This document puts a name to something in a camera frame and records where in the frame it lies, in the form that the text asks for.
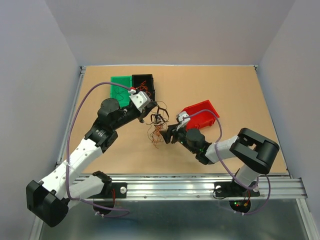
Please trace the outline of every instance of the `glass panel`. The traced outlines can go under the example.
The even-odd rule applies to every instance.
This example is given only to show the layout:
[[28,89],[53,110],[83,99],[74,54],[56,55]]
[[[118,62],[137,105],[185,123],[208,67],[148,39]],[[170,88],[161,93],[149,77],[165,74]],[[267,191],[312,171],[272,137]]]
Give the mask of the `glass panel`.
[[[251,210],[264,200],[253,200]],[[220,201],[118,202],[125,218],[95,216],[80,203],[56,227],[43,225],[41,240],[307,240],[295,199],[270,200],[261,212],[241,216]]]

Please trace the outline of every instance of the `white enclosure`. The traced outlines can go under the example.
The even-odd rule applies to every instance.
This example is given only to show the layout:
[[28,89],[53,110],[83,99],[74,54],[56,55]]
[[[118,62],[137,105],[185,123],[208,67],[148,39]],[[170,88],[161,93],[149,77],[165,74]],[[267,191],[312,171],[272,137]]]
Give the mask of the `white enclosure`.
[[28,239],[25,187],[57,160],[79,66],[259,65],[318,228],[320,1],[29,0],[0,7],[0,238]]

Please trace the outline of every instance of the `black bin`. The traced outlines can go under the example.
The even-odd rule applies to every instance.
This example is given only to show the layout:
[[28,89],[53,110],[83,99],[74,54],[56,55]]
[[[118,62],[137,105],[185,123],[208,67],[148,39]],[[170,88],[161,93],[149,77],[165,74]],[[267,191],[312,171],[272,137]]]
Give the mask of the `black bin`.
[[146,92],[151,100],[156,100],[156,90],[152,74],[132,75],[132,86]]

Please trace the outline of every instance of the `green tray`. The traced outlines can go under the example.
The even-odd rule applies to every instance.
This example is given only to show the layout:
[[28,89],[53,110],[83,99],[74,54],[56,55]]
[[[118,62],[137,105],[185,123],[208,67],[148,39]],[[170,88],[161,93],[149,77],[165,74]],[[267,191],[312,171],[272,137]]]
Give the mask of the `green tray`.
[[[111,82],[116,84],[122,84],[130,88],[132,87],[132,76],[112,76]],[[110,97],[118,100],[120,108],[129,105],[129,102],[130,102],[129,96],[130,94],[126,89],[119,86],[111,85]]]

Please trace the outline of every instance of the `red bin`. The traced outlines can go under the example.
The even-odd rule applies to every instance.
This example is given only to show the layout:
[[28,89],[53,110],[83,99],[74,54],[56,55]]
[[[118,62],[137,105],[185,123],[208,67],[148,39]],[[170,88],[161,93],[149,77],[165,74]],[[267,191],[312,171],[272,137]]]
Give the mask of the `red bin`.
[[[202,101],[200,103],[197,103],[192,106],[185,107],[183,111],[186,111],[186,113],[190,116],[192,114],[195,114],[203,109],[207,109],[212,111],[218,118],[220,117],[217,111],[212,106],[211,102],[209,100]],[[210,112],[202,112],[199,113],[196,116],[193,116],[188,124],[186,125],[186,130],[189,129],[202,129],[207,126],[212,126],[216,121],[215,116],[213,116]]]

